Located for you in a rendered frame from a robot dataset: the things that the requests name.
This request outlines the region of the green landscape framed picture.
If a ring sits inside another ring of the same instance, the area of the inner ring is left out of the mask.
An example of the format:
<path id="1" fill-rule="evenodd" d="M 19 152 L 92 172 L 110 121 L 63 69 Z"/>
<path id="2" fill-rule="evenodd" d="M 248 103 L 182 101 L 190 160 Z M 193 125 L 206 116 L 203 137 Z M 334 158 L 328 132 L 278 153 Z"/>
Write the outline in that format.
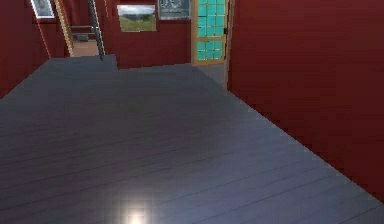
<path id="1" fill-rule="evenodd" d="M 157 30 L 154 5 L 118 5 L 122 32 L 152 32 Z"/>

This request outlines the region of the dark grey framed picture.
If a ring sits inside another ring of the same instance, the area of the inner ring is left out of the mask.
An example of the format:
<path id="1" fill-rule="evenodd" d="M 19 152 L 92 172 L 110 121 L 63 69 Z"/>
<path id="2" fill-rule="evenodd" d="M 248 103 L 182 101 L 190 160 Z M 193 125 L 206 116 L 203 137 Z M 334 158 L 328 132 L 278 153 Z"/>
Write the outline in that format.
<path id="1" fill-rule="evenodd" d="M 157 0 L 160 20 L 189 20 L 191 0 Z"/>

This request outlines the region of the wooden door with teal panes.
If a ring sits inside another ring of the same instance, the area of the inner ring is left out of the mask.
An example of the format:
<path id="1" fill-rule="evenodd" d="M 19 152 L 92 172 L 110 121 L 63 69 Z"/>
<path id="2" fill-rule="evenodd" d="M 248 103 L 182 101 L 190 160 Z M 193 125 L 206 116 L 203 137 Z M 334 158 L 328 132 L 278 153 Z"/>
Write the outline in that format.
<path id="1" fill-rule="evenodd" d="M 226 56 L 230 0 L 191 0 L 191 62 L 212 65 Z"/>

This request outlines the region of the white framed picture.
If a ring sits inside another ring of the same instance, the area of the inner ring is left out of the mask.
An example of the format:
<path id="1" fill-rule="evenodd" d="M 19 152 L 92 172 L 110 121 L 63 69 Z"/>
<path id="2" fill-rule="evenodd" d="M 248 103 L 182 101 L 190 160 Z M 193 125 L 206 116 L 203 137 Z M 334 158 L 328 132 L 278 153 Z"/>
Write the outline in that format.
<path id="1" fill-rule="evenodd" d="M 30 0 L 37 19 L 53 19 L 54 13 L 50 0 Z"/>

